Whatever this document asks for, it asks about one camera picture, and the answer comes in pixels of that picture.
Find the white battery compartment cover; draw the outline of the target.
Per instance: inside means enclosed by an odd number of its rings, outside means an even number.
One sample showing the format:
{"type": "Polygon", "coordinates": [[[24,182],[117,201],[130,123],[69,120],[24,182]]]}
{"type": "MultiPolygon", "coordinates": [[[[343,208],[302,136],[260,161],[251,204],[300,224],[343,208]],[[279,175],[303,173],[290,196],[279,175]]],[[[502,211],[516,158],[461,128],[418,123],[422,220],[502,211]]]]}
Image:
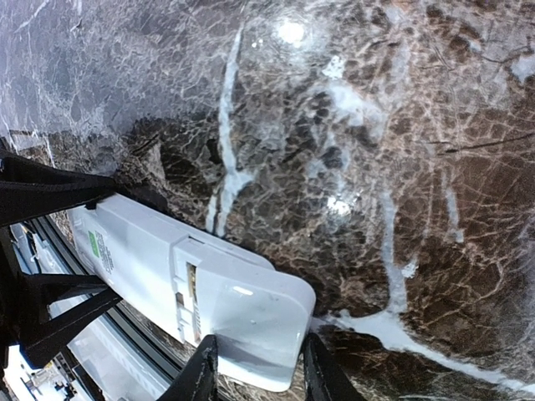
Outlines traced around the white battery compartment cover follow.
{"type": "Polygon", "coordinates": [[[303,279],[248,263],[196,269],[203,335],[217,340],[218,372],[271,392],[291,386],[316,303],[303,279]]]}

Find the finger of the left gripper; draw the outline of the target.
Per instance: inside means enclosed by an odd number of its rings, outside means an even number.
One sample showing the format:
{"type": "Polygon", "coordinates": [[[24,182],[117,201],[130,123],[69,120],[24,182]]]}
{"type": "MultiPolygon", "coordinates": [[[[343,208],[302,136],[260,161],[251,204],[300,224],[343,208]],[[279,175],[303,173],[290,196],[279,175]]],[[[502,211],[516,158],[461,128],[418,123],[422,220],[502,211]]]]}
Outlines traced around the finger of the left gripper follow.
{"type": "Polygon", "coordinates": [[[122,297],[97,276],[22,274],[20,351],[43,368],[122,297]]]}
{"type": "Polygon", "coordinates": [[[93,204],[118,189],[109,177],[58,170],[1,151],[1,226],[93,204]]]}

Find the white remote control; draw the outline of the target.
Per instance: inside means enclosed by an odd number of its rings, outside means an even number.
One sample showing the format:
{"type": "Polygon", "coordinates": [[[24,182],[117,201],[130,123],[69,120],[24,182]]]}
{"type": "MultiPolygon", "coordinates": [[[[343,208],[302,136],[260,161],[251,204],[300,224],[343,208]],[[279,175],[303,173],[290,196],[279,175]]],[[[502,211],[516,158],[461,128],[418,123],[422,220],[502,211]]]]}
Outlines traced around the white remote control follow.
{"type": "Polygon", "coordinates": [[[75,249],[87,268],[160,329],[197,346],[201,319],[192,306],[187,262],[210,256],[273,269],[273,264],[221,238],[128,197],[68,211],[75,249]]]}

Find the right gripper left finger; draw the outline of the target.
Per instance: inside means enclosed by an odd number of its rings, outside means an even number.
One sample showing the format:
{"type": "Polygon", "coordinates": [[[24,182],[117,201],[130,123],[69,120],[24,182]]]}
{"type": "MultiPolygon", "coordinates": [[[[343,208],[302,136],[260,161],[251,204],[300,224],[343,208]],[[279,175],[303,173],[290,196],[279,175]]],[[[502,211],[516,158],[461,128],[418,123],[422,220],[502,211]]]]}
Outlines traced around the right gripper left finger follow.
{"type": "Polygon", "coordinates": [[[186,366],[165,391],[165,401],[216,401],[218,346],[215,335],[205,336],[186,366]]]}

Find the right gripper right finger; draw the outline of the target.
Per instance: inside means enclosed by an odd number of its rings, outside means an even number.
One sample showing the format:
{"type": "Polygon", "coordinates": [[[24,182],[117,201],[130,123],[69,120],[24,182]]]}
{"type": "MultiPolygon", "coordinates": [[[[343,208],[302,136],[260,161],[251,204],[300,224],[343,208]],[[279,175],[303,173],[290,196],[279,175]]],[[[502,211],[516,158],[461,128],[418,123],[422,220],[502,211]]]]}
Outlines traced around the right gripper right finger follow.
{"type": "Polygon", "coordinates": [[[314,332],[303,342],[303,371],[306,400],[365,401],[314,332]]]}

